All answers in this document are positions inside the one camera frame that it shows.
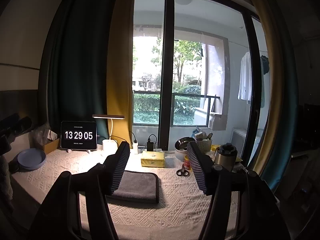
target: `purple plate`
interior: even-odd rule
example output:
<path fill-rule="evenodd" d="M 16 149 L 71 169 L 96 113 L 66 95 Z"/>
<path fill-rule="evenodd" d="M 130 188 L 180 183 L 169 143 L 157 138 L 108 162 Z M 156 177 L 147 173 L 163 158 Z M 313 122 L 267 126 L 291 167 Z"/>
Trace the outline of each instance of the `purple plate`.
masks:
<path fill-rule="evenodd" d="M 30 148 L 20 152 L 17 160 L 22 168 L 26 170 L 36 170 L 45 163 L 46 158 L 47 156 L 44 151 Z"/>

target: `white basket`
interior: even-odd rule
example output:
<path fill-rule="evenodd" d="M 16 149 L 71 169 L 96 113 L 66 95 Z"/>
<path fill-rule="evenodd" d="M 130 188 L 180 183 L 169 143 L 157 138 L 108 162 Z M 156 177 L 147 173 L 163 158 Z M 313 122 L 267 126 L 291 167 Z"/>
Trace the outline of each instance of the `white basket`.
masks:
<path fill-rule="evenodd" d="M 211 140 L 204 140 L 204 141 L 196 141 L 201 153 L 206 154 L 207 152 L 210 152 L 211 150 Z"/>

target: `teal curtain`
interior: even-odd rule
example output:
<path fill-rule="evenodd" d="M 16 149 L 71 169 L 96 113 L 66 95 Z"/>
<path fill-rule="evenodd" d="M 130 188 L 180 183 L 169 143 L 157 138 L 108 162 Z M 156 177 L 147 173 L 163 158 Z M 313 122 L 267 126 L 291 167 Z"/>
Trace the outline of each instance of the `teal curtain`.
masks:
<path fill-rule="evenodd" d="M 61 121 L 93 121 L 107 113 L 107 51 L 115 0 L 63 0 L 60 27 L 48 76 L 50 126 Z M 96 119 L 100 142 L 109 138 L 105 120 Z"/>
<path fill-rule="evenodd" d="M 272 191 L 279 185 L 290 160 L 298 114 L 298 79 L 294 51 L 281 10 L 275 1 L 269 0 L 279 29 L 284 60 L 284 95 L 279 128 L 268 163 L 261 174 Z"/>

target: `scissors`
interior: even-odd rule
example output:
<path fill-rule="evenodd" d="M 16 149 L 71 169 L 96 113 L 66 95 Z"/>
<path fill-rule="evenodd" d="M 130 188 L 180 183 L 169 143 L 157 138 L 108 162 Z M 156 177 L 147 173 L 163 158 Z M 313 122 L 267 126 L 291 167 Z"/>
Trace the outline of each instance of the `scissors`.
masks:
<path fill-rule="evenodd" d="M 184 165 L 182 164 L 182 168 L 177 170 L 176 174 L 178 176 L 184 176 L 184 177 L 187 177 L 189 176 L 189 171 L 187 171 L 185 168 L 184 168 Z"/>

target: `black thermos lid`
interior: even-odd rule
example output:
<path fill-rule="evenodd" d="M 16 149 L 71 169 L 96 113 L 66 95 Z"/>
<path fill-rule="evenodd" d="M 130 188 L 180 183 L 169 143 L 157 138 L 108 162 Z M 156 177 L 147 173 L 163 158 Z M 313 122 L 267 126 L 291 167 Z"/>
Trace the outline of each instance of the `black thermos lid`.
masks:
<path fill-rule="evenodd" d="M 238 151 L 231 143 L 226 143 L 219 147 L 218 153 L 223 156 L 236 156 Z"/>

